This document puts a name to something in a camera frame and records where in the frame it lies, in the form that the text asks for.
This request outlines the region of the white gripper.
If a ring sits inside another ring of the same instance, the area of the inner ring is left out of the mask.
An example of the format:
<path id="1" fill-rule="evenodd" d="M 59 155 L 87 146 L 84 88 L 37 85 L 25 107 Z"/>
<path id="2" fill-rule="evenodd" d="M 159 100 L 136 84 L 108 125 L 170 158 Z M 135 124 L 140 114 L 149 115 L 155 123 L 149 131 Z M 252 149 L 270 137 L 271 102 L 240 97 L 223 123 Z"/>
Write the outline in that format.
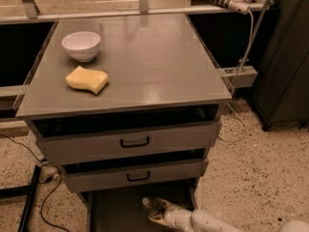
<path id="1" fill-rule="evenodd" d="M 172 204 L 168 200 L 156 200 L 165 210 L 164 215 L 148 216 L 148 219 L 159 225 L 168 226 L 181 232 L 194 232 L 191 215 L 192 212 Z"/>

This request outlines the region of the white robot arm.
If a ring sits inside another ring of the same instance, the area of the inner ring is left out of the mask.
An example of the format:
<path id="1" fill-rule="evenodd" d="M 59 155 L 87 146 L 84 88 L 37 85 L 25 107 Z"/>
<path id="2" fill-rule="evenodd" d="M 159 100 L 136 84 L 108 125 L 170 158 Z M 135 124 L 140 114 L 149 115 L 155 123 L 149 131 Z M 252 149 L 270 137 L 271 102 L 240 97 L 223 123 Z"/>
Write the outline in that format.
<path id="1" fill-rule="evenodd" d="M 179 232 L 245 232 L 203 209 L 189 211 L 161 198 L 149 203 L 161 207 L 159 212 L 151 210 L 149 220 Z"/>

